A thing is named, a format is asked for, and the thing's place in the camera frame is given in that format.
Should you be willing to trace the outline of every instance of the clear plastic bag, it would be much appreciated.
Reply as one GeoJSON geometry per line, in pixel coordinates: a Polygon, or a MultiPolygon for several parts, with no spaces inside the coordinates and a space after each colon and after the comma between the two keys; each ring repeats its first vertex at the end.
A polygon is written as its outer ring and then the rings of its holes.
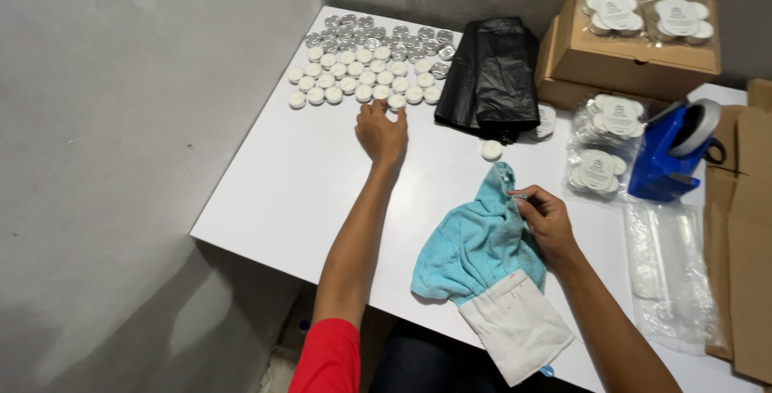
{"type": "Polygon", "coordinates": [[[567,142],[566,194],[604,202],[627,197],[646,110],[641,102],[605,94],[580,104],[567,142]]]}
{"type": "Polygon", "coordinates": [[[640,200],[625,205],[624,220],[635,324],[644,337],[693,355],[722,347],[700,210],[640,200]]]}
{"type": "Polygon", "coordinates": [[[711,46],[715,18],[704,0],[641,0],[646,36],[658,45],[711,46]]]}
{"type": "Polygon", "coordinates": [[[584,36],[589,41],[632,40],[644,33],[639,0],[584,0],[579,8],[587,18],[584,36]]]}

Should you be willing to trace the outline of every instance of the tape roll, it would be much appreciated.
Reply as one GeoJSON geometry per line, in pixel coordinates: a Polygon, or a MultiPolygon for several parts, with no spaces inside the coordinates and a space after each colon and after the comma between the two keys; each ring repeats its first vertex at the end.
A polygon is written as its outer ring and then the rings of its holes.
{"type": "Polygon", "coordinates": [[[721,118],[721,105],[700,99],[686,107],[683,126],[675,136],[668,154],[680,158],[697,150],[716,130],[721,118]]]}

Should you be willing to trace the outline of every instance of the person's left hand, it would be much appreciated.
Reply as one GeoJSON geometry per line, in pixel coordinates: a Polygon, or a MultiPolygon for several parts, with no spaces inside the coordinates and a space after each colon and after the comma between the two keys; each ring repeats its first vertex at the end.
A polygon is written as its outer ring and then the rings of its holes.
{"type": "Polygon", "coordinates": [[[408,116],[403,106],[399,109],[397,121],[391,121],[386,118],[387,108],[385,99],[375,99],[372,105],[362,105],[354,131],[373,160],[374,167],[395,170],[401,165],[408,148],[408,116]]]}

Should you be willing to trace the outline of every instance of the blue tape dispenser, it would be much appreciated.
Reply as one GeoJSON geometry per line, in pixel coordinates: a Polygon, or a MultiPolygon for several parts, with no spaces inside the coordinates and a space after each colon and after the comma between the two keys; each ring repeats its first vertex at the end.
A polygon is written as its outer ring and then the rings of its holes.
{"type": "Polygon", "coordinates": [[[704,157],[721,164],[727,159],[723,144],[712,137],[719,124],[721,105],[709,99],[673,103],[649,121],[644,145],[635,159],[628,193],[645,200],[670,202],[700,186],[692,177],[704,157]],[[721,158],[710,156],[716,147],[721,158]]]}

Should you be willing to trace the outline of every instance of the red sleeve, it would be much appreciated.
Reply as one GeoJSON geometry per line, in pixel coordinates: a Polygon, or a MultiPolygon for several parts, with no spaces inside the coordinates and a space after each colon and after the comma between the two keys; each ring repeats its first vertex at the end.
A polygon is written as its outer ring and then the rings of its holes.
{"type": "Polygon", "coordinates": [[[358,393],[359,331],[343,319],[322,319],[306,335],[287,393],[358,393]]]}

